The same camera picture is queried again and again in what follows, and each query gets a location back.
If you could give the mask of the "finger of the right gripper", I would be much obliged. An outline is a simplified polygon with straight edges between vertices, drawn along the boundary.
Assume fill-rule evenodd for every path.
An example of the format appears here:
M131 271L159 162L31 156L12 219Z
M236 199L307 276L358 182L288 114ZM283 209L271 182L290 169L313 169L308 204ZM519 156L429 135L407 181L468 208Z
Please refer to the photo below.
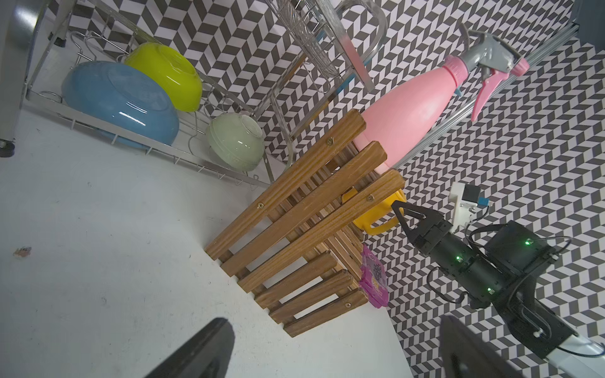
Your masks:
M392 210L395 213L405 234L425 234L437 223L437 212L413 203L394 201ZM408 219L414 219L417 224L411 228Z

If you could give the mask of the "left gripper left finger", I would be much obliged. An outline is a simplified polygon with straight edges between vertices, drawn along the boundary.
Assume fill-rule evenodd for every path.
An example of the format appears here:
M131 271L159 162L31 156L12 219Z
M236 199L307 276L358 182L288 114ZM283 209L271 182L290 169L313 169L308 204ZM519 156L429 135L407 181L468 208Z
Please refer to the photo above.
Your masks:
M147 378L225 377L234 344L233 326L225 318L214 318L148 373Z

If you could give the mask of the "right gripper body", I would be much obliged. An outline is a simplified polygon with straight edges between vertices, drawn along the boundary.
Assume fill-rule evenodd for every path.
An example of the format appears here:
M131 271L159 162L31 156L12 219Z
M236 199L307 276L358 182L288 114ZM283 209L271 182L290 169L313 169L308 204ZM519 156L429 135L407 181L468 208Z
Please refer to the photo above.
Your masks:
M443 217L413 215L418 224L407 235L414 248L426 257L453 258L452 223Z

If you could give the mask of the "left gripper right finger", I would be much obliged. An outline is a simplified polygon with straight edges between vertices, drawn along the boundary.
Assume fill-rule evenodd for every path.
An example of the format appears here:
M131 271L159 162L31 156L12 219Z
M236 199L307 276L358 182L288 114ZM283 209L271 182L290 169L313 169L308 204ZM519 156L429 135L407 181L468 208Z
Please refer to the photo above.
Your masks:
M451 315L441 318L439 341L446 377L524 377L493 351L479 335L471 332Z

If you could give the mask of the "yellow watering can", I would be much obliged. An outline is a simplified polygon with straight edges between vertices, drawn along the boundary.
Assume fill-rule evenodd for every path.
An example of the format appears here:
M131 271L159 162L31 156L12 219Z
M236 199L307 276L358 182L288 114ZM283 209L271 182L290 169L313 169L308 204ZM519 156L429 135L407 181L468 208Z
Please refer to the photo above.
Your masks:
M387 216L390 212L392 212L392 204L395 201L406 202L406 195L400 189L397 192L391 194L381 203L374 206L372 209L362 214L360 217L353 221L353 224L364 231L369 236L376 236L382 234L384 232L389 231L392 228L395 228L400 224L397 216L392 217L385 223L374 227L373 224L379 221L381 218Z

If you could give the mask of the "pink spray bottle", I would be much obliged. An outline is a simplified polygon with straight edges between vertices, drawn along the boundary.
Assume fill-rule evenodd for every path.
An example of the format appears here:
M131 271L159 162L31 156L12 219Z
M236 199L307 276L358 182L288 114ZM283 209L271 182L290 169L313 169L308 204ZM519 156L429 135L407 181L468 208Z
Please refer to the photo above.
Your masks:
M378 142L387 160L375 168L385 173L417 146L436 124L452 96L475 69L481 71L481 89L471 121L476 121L499 84L510 75L529 70L526 59L498 36L459 27L464 51L449 55L441 67L421 74L392 89L362 112L366 129L353 143L358 151Z

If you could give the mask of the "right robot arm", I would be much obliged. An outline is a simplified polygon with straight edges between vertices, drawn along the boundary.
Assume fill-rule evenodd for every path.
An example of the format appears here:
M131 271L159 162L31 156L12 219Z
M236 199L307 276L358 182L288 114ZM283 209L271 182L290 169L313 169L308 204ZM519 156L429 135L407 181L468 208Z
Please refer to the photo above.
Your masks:
M535 297L537 278L563 248L515 221L474 229L460 239L434 209L395 201L392 209L411 245L456 281L456 299L427 283L446 302L493 306L518 342L572 377L602 377L604 346L581 335Z

